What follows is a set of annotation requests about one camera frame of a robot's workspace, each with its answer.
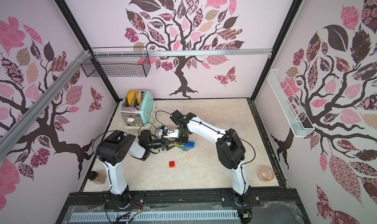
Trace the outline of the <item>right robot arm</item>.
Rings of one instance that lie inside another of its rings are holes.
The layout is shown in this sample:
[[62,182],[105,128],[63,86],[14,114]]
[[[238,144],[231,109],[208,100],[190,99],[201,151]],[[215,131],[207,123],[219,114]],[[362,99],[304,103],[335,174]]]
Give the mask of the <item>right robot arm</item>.
[[230,170],[234,200],[244,205],[251,194],[251,187],[245,172],[245,147],[237,132],[230,128],[223,130],[202,121],[193,113],[186,115],[178,110],[170,115],[177,126],[178,141],[188,142],[189,135],[197,134],[216,146],[220,163]]

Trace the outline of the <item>blue lego brick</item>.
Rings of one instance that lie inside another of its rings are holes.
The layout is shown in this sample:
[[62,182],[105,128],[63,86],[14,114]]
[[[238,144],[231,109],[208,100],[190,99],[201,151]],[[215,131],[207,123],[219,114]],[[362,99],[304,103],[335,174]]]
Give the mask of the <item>blue lego brick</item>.
[[194,142],[192,142],[192,141],[188,142],[186,147],[189,148],[189,149],[193,149],[194,148]]

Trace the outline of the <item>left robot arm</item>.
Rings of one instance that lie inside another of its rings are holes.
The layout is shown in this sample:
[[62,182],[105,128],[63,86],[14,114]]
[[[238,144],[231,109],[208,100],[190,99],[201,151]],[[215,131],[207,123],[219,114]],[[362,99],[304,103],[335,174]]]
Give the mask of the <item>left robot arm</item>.
[[138,137],[115,130],[102,140],[97,146],[96,155],[108,173],[110,199],[123,206],[127,206],[131,200],[123,172],[123,160],[127,154],[145,161],[153,149],[170,150],[169,145],[175,143],[178,137],[178,130],[159,130],[157,136],[143,130]]

